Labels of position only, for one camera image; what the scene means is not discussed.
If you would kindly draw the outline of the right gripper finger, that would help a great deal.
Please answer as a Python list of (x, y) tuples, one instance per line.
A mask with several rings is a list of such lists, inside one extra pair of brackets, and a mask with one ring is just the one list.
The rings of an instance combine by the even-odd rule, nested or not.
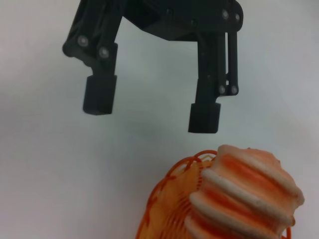
[(239, 92), (237, 32), (199, 33), (197, 49), (198, 81), (188, 131), (217, 133), (221, 108), (217, 98)]
[(123, 17), (121, 0), (82, 0), (79, 3), (63, 53), (92, 69), (87, 78), (83, 111), (90, 115), (112, 113), (117, 77), (115, 42)]

